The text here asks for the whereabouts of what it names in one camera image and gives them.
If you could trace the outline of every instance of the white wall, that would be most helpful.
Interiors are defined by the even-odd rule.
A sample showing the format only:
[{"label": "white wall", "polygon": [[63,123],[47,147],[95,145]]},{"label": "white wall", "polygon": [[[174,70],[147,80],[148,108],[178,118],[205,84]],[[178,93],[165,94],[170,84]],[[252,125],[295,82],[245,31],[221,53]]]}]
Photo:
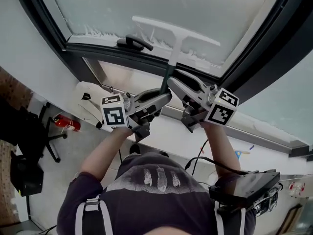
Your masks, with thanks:
[{"label": "white wall", "polygon": [[64,108],[76,77],[50,49],[19,0],[0,0],[0,66],[48,101]]},{"label": "white wall", "polygon": [[299,180],[299,182],[305,183],[304,191],[301,192],[302,198],[313,197],[313,175],[307,178]]},{"label": "white wall", "polygon": [[[177,120],[160,116],[151,123],[151,135],[141,141],[142,144],[164,150],[185,158],[196,157],[200,147],[206,140],[204,131],[199,128],[190,133],[188,129]],[[252,143],[229,138],[235,150],[250,151],[250,154],[242,154],[240,164],[243,170],[264,171],[277,169],[282,174],[309,174],[313,173],[313,163],[306,162],[303,158],[289,158],[288,154],[253,146]],[[212,158],[210,146],[204,149],[205,156]]]},{"label": "white wall", "polygon": [[[37,94],[67,110],[67,100],[77,79],[37,32],[18,0],[0,0],[0,8],[0,65]],[[151,135],[142,143],[191,158],[198,154],[205,140],[201,129],[191,134],[181,122],[162,116],[153,121]],[[253,145],[230,140],[238,150],[247,151]],[[210,156],[209,146],[205,155]],[[276,168],[283,174],[313,172],[312,164],[304,159],[289,159],[286,154],[257,146],[250,155],[242,155],[240,161],[245,170]]]}]

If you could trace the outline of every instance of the red fire extinguisher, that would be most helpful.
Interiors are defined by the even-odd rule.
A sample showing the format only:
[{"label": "red fire extinguisher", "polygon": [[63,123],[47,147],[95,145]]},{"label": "red fire extinguisher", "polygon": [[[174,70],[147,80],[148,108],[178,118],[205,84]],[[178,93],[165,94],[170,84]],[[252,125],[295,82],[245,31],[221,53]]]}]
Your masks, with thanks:
[{"label": "red fire extinguisher", "polygon": [[54,124],[58,127],[71,130],[71,131],[79,131],[80,123],[72,120],[64,115],[58,114],[56,117],[52,119]]}]

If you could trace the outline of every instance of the window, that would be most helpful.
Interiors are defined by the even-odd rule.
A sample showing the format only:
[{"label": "window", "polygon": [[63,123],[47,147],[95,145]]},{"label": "window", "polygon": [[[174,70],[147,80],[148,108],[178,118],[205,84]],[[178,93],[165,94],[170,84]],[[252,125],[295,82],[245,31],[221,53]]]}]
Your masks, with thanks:
[{"label": "window", "polygon": [[265,90],[239,106],[241,113],[313,143],[313,52]]},{"label": "window", "polygon": [[[20,1],[40,34],[80,81],[134,94],[160,87],[177,32],[184,32],[176,69],[225,88],[240,103],[247,101],[240,111],[248,115],[253,108],[249,109],[248,100],[313,49],[313,0]],[[127,34],[154,49],[118,47],[117,40]],[[162,111],[166,116],[173,112],[179,113],[179,119],[182,106],[175,97]],[[233,121],[230,130],[279,143],[242,128],[241,115],[234,118],[238,122]],[[285,151],[293,149],[289,141],[281,144]]]},{"label": "window", "polygon": [[[276,0],[44,0],[61,12],[69,43],[113,47],[127,34],[152,44],[144,52],[169,59],[173,32],[138,20],[149,18],[196,32],[183,40],[178,62],[221,77],[266,19]],[[218,42],[213,44],[205,38]]]}]

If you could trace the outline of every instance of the window handle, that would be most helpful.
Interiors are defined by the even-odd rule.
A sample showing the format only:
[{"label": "window handle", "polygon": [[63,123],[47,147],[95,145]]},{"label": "window handle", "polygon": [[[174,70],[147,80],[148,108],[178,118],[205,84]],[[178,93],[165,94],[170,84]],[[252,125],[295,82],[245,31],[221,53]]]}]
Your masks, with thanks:
[{"label": "window handle", "polygon": [[122,48],[134,49],[142,51],[145,47],[148,50],[153,50],[153,46],[138,37],[134,37],[130,34],[126,35],[125,39],[117,40],[117,46]]}]

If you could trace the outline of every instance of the cable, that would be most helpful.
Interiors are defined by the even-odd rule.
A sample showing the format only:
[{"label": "cable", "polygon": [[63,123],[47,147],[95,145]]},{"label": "cable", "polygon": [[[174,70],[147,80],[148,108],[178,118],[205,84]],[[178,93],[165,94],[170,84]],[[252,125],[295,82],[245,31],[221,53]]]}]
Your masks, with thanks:
[{"label": "cable", "polygon": [[118,150],[118,153],[119,153],[119,159],[120,159],[121,163],[123,163],[123,160],[122,160],[122,155],[121,155],[121,151],[120,151],[120,150]]},{"label": "cable", "polygon": [[294,180],[294,179],[304,179],[304,178],[311,178],[311,177],[313,177],[313,175],[312,175],[312,174],[308,174],[308,175],[306,175],[306,176],[308,176],[308,177],[302,177],[302,178],[289,178],[289,179],[279,180],[279,182],[289,181],[289,180]]},{"label": "cable", "polygon": [[280,190],[283,190],[284,186],[282,183],[278,182],[278,184],[280,185],[281,189]]},{"label": "cable", "polygon": [[207,176],[207,178],[209,178],[214,172],[216,172],[216,170],[215,170],[215,171],[212,171],[212,172]]},{"label": "cable", "polygon": [[52,226],[52,227],[50,227],[50,228],[48,228],[47,230],[45,230],[45,231],[43,231],[43,232],[41,232],[41,233],[38,233],[38,235],[39,234],[43,234],[44,232],[46,232],[45,233],[45,235],[47,235],[48,234],[48,232],[50,232],[52,229],[54,229],[56,227],[56,225],[55,226]]},{"label": "cable", "polygon": [[191,162],[192,162],[194,159],[197,159],[197,160],[198,160],[198,159],[207,160],[207,161],[209,161],[209,162],[211,162],[211,163],[213,163],[213,164],[215,164],[215,165],[218,165],[218,166],[221,167],[221,168],[224,168],[224,169],[226,169],[226,170],[228,170],[228,171],[230,171],[230,172],[236,173],[236,174],[238,174],[238,175],[244,176],[244,175],[247,175],[247,174],[248,174],[248,172],[244,172],[244,171],[240,171],[240,170],[233,170],[233,169],[231,169],[231,168],[229,168],[229,167],[223,165],[222,163],[217,162],[217,161],[214,161],[214,160],[212,160],[212,159],[210,159],[210,158],[207,158],[207,157],[194,157],[194,158],[192,158],[192,159],[189,160],[189,162],[186,164],[185,170],[187,170],[187,169],[190,167]]},{"label": "cable", "polygon": [[[203,148],[205,147],[205,145],[206,145],[207,142],[208,142],[208,140],[206,140],[206,141],[204,142],[204,144],[203,144],[203,146],[201,147],[201,150],[200,150],[200,152],[199,152],[199,154],[198,154],[198,157],[201,155],[201,152],[202,152],[202,150],[203,150]],[[196,169],[196,166],[197,166],[197,162],[198,162],[198,159],[196,160],[194,169],[192,170],[192,174],[191,174],[192,177],[194,176],[195,169]]]},{"label": "cable", "polygon": [[56,115],[54,115],[53,117],[52,117],[52,119],[54,119],[54,118],[56,118],[59,114],[61,114],[63,111],[60,111],[58,114],[56,114]]},{"label": "cable", "polygon": [[205,183],[205,182],[200,182],[200,181],[198,181],[198,183],[200,183],[200,184],[205,184],[205,185],[207,185],[207,186],[211,186],[211,185],[209,185],[208,183]]}]

